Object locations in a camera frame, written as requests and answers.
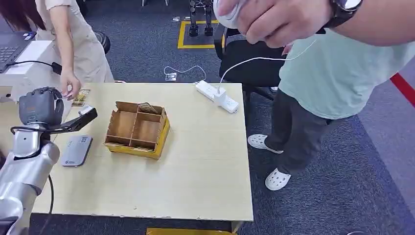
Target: small card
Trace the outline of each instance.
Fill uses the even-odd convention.
[[[156,109],[153,108],[149,103],[138,104],[138,108],[143,113],[159,114]]]
[[[72,106],[81,107],[84,106],[85,101],[87,100],[88,94],[91,90],[80,90],[78,96],[73,99]]]

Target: laptop keyboard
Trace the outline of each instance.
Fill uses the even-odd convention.
[[[19,47],[0,47],[0,63],[5,63]]]

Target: hand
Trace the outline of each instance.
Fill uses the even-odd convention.
[[[219,15],[230,13],[240,0],[222,0]],[[315,34],[331,18],[328,0],[247,0],[238,15],[238,30],[249,43],[265,41],[271,48]]]
[[[68,85],[72,86],[72,90],[68,91]],[[81,82],[76,78],[72,70],[62,70],[61,89],[63,97],[68,98],[68,100],[72,100],[78,95],[81,89]]]

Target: wristwatch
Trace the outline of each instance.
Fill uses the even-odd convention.
[[[334,28],[350,20],[362,5],[363,0],[328,0],[333,15],[323,28]]]

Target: laptop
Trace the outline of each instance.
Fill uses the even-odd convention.
[[[0,73],[15,62],[16,58],[35,38],[35,32],[0,33]]]

